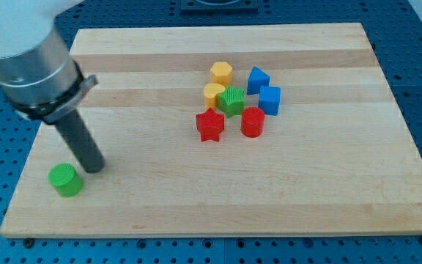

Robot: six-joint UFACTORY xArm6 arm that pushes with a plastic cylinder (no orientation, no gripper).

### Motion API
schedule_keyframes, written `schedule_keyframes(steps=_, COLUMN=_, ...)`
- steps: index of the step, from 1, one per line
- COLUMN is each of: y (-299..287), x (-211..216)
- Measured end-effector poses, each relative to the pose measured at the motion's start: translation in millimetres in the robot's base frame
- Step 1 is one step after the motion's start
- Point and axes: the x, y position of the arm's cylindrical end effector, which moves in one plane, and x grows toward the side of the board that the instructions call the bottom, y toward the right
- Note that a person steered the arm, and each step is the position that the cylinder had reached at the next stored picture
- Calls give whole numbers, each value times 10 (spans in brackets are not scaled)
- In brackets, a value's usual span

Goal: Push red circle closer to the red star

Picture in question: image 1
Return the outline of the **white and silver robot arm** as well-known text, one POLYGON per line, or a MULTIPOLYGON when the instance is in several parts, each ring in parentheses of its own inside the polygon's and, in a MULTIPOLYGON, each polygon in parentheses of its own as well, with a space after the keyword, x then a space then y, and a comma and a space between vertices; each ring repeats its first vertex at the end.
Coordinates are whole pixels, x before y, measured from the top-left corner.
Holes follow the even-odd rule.
POLYGON ((76 106, 97 81, 85 78, 54 23, 81 0, 0 1, 0 86, 23 118, 78 120, 76 106))

